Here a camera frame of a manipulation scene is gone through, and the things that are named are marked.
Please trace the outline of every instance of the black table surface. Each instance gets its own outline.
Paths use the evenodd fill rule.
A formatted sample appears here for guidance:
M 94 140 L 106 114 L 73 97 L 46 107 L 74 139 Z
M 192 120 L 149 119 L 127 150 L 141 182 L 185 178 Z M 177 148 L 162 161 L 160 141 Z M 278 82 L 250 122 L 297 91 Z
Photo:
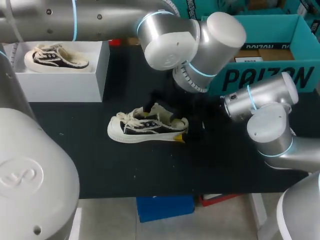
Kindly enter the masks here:
M 282 192 L 307 176 L 268 167 L 245 123 L 210 122 L 207 140 L 192 145 L 111 140 L 111 117 L 141 107 L 165 78 L 147 65 L 139 46 L 111 48 L 103 103 L 31 104 L 43 129 L 74 161 L 80 198 Z M 320 137 L 320 97 L 299 97 L 289 117 L 292 129 L 301 137 Z

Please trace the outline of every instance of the shoe sole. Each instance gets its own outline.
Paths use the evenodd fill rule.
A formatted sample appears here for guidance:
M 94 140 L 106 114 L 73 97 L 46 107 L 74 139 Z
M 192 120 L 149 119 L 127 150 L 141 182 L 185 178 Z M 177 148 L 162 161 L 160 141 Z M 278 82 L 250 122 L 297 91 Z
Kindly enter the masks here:
M 45 66 L 34 62 L 33 54 L 34 51 L 29 51 L 24 56 L 25 66 L 37 73 L 90 73 L 90 64 L 85 68 L 71 68 L 71 67 L 58 67 L 58 66 Z
M 126 135 L 124 133 L 119 133 L 113 130 L 111 127 L 111 122 L 108 125 L 107 129 L 109 137 L 119 143 L 124 144 L 137 144 L 146 141 L 169 141 L 174 142 L 175 137 L 184 133 L 184 131 L 180 132 L 170 132 L 170 133 L 159 133 L 152 135 Z

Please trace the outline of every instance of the shoelace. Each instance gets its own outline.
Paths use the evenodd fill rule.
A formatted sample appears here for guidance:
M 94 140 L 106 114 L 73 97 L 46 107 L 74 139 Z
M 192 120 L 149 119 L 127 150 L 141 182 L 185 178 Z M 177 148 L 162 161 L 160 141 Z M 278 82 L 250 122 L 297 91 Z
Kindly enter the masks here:
M 55 46 L 52 46 L 52 47 L 50 47 L 50 46 L 44 46 L 44 45 L 37 45 L 37 46 L 35 46 L 35 47 L 33 48 L 33 50 L 34 50 L 35 52 L 37 52 L 37 54 L 38 54 L 40 57 L 45 56 L 45 57 L 47 58 L 48 56 L 44 55 L 44 53 L 45 53 L 46 51 L 48 51 L 48 50 L 54 50 L 54 49 L 58 48 L 58 46 L 59 46 L 59 47 L 62 47 L 62 45 L 55 45 Z
M 139 110 L 139 108 L 133 110 L 132 112 L 130 112 L 128 114 L 123 113 L 123 112 L 119 112 L 116 114 L 116 117 L 124 124 L 128 124 L 131 128 L 142 127 L 143 124 L 140 123 L 140 121 L 134 117 L 134 115 L 136 113 L 138 113 L 138 110 Z

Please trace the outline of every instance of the floor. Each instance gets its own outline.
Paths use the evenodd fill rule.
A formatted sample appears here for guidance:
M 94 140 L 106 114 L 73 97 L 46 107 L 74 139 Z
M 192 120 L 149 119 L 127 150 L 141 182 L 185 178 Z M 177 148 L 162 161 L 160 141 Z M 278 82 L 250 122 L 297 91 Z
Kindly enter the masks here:
M 270 214 L 279 193 L 262 195 Z M 197 205 L 190 215 L 140 223 L 135 198 L 83 199 L 80 228 L 70 240 L 256 240 L 257 230 L 248 196 L 208 207 Z

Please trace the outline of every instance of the black and white sneaker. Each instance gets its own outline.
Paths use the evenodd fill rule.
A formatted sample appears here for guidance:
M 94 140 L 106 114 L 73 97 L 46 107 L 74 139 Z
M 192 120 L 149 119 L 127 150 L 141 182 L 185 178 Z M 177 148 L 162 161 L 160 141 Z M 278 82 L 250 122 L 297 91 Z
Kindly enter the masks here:
M 189 123 L 186 118 L 170 122 L 171 116 L 172 112 L 157 103 L 150 113 L 145 113 L 143 107 L 128 114 L 119 112 L 111 118 L 107 132 L 111 139 L 126 144 L 151 140 L 176 141 L 176 137 L 187 131 Z
M 38 73 L 90 72 L 89 61 L 79 52 L 67 51 L 61 44 L 37 45 L 24 56 L 25 66 Z

